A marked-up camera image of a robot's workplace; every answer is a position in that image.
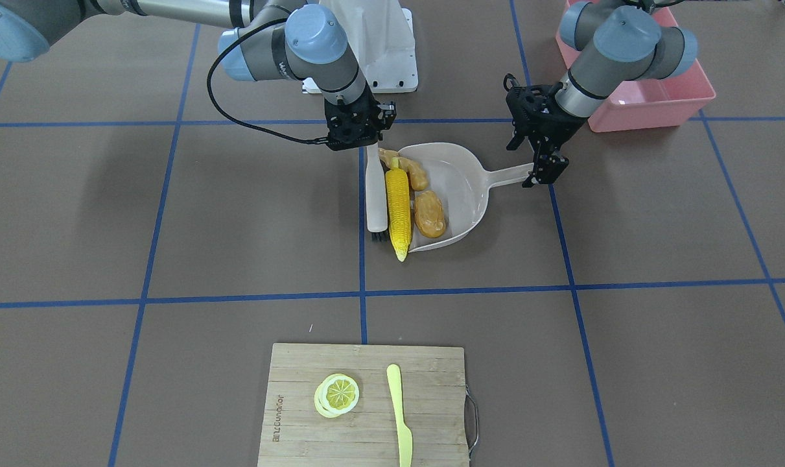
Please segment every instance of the white dustpan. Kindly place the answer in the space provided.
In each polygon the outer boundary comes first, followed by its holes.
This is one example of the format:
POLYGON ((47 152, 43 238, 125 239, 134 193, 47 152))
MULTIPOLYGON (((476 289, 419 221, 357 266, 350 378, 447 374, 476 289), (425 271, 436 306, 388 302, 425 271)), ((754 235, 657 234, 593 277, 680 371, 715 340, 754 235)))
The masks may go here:
POLYGON ((411 145, 398 152, 424 167, 430 179, 427 189, 441 199, 447 220, 447 231, 437 239, 421 235, 413 225, 410 252, 441 248, 463 239, 484 217, 490 189, 525 181, 533 169, 533 163, 524 163, 485 171, 472 152, 452 143, 411 145))

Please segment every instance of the blue joint cap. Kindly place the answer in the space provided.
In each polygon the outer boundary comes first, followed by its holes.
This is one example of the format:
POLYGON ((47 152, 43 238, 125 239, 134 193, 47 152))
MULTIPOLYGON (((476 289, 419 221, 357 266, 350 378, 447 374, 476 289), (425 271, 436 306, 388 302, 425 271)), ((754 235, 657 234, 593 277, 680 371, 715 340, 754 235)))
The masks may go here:
POLYGON ((9 62, 31 62, 47 53, 49 42, 34 26, 0 5, 0 57, 9 62))
MULTIPOLYGON (((239 39, 239 28, 226 30, 220 36, 220 42, 217 45, 218 53, 223 53, 226 48, 239 39)), ((238 80, 238 82, 255 82, 251 75, 251 71, 245 63, 245 57, 242 55, 242 47, 238 45, 234 50, 230 51, 226 57, 222 59, 222 67, 229 77, 238 80)))
POLYGON ((667 76, 668 78, 682 75, 686 70, 691 68, 695 60, 697 60, 697 38, 694 33, 692 33, 691 30, 686 30, 682 27, 679 27, 678 29, 683 35, 683 56, 680 57, 677 68, 672 71, 670 76, 667 76))
POLYGON ((319 4, 294 10, 286 21, 286 43, 294 55, 315 65, 343 56, 349 41, 332 10, 319 4))
POLYGON ((615 62, 638 62, 654 52, 660 25, 635 6, 617 8, 594 33, 597 51, 615 62))
POLYGON ((568 44, 568 47, 572 49, 576 49, 576 23, 580 20, 582 9, 587 5, 588 2, 574 3, 568 8, 559 23, 559 36, 562 42, 568 44))

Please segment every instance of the dustpan handle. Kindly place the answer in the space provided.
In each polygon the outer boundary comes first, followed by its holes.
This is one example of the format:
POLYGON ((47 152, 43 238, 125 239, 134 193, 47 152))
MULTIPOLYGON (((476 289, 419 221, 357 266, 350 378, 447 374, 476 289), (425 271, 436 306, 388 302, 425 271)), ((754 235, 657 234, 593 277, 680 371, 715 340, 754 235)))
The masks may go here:
POLYGON ((515 167, 501 169, 501 171, 487 172, 487 186, 494 188, 525 181, 528 172, 532 171, 533 163, 523 163, 515 167))

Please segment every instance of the potato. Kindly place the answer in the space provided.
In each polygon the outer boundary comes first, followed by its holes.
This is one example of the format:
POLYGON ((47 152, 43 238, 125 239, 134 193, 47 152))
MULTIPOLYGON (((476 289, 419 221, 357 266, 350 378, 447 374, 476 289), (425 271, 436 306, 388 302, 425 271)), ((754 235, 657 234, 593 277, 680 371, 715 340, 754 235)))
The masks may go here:
POLYGON ((404 169, 404 172, 410 175, 410 186, 414 191, 421 191, 430 186, 430 180, 427 178, 427 173, 421 164, 415 160, 401 157, 396 150, 380 149, 381 160, 387 168, 392 166, 392 158, 398 157, 398 164, 404 169))
POLYGON ((416 196, 416 226, 428 239, 437 239, 447 230, 443 205, 436 192, 426 190, 416 196))

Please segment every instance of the metal handle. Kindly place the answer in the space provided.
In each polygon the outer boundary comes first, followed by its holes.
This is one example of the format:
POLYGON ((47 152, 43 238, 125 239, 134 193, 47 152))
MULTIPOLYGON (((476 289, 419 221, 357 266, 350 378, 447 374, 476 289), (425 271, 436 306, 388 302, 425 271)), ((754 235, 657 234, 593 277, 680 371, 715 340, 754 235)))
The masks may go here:
POLYGON ((473 427, 476 429, 476 436, 473 438, 473 443, 470 444, 469 438, 467 439, 467 457, 469 457, 470 461, 472 461, 473 453, 478 447, 478 404, 476 404, 476 400, 473 399, 473 393, 470 392, 470 385, 465 384, 464 389, 466 390, 464 405, 466 406, 467 401, 470 401, 470 404, 473 406, 473 422, 475 423, 473 427))

